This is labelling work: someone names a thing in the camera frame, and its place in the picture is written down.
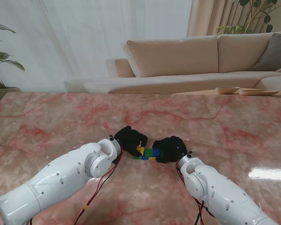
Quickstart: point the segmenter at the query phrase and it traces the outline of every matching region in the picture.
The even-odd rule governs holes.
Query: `sheer curtain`
[[[186,37],[191,0],[0,0],[0,77],[23,91],[66,91],[64,81],[108,78],[106,60],[124,58],[128,39]]]

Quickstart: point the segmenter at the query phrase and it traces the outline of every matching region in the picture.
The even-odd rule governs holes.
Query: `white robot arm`
[[[0,196],[0,224],[23,225],[51,205],[102,177],[121,153],[113,138],[88,143],[50,162],[31,180]]]
[[[223,225],[278,225],[242,190],[216,169],[190,154],[178,163],[189,193],[202,199]]]

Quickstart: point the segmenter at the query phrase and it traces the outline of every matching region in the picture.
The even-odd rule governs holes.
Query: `green lego brick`
[[[153,157],[153,149],[145,149],[145,155],[144,157]]]

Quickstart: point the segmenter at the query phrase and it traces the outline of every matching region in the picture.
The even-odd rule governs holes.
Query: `marble table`
[[[260,203],[281,225],[281,103],[272,97],[8,93],[0,102],[0,195],[65,152],[126,125],[155,140],[183,139]],[[98,179],[34,218],[34,225],[72,225]],[[191,225],[198,208],[175,164],[124,153],[79,224]],[[206,225],[219,224],[206,212]]]

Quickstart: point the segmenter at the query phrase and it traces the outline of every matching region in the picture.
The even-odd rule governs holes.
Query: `sofa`
[[[281,73],[248,71],[272,33],[127,41],[127,59],[107,60],[111,78],[85,82],[87,92],[173,94],[239,86],[281,90]]]

